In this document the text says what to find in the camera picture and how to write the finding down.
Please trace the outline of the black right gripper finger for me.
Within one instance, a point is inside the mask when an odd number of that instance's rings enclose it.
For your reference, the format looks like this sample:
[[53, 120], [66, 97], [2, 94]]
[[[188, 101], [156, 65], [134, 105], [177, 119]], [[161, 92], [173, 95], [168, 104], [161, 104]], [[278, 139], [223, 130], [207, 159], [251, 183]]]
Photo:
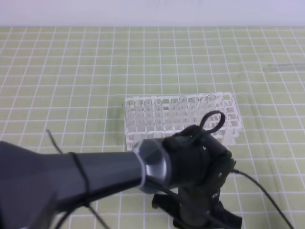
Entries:
[[226, 229], [228, 227], [240, 229], [242, 227], [242, 218], [226, 210], [220, 201], [216, 203], [215, 207], [212, 207], [208, 214], [222, 222], [225, 227], [221, 227], [203, 216], [196, 216], [180, 203], [175, 204], [173, 208], [173, 226], [178, 229]]

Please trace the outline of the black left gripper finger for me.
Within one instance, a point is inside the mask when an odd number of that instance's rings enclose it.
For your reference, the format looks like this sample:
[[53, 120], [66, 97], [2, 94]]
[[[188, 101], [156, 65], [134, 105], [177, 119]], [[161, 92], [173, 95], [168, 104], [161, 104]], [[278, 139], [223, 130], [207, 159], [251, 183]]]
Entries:
[[188, 209], [182, 203], [180, 195], [155, 194], [152, 199], [152, 208], [161, 209], [170, 216], [186, 216]]

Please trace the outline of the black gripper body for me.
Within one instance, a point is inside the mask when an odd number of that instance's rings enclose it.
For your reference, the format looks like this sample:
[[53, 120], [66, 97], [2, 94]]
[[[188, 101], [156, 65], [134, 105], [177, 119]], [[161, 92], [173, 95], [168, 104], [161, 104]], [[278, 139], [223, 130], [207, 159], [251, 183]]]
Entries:
[[236, 161], [232, 158], [216, 160], [191, 158], [183, 161], [183, 165], [177, 172], [177, 177], [181, 182], [178, 195], [183, 198], [183, 205], [196, 216], [203, 216], [217, 225], [225, 227], [208, 212], [220, 201], [221, 188], [235, 164]]

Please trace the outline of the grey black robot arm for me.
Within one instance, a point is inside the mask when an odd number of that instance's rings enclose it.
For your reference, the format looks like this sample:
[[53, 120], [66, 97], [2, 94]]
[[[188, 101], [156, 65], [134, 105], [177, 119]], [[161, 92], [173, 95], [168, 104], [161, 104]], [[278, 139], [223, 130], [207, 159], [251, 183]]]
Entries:
[[130, 152], [38, 154], [0, 144], [0, 226], [48, 229], [54, 216], [138, 187], [182, 229], [239, 229], [219, 193], [235, 160], [210, 131], [190, 126]]

